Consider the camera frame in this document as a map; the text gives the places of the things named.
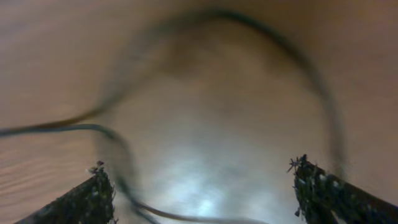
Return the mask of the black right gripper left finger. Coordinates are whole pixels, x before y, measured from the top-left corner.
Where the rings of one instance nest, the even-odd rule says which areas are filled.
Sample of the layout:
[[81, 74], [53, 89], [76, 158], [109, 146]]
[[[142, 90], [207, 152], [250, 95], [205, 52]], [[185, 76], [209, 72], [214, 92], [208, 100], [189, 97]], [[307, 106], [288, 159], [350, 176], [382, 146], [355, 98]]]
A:
[[91, 177], [16, 224], [109, 224], [114, 217], [114, 187], [104, 162], [88, 170]]

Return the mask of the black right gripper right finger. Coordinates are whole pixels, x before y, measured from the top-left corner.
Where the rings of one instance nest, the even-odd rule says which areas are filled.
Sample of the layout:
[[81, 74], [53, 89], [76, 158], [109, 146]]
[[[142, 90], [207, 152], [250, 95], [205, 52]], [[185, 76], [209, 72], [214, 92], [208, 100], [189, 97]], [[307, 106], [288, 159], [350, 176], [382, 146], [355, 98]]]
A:
[[397, 224], [397, 206], [346, 182], [307, 161], [290, 160], [298, 201], [295, 216], [307, 223]]

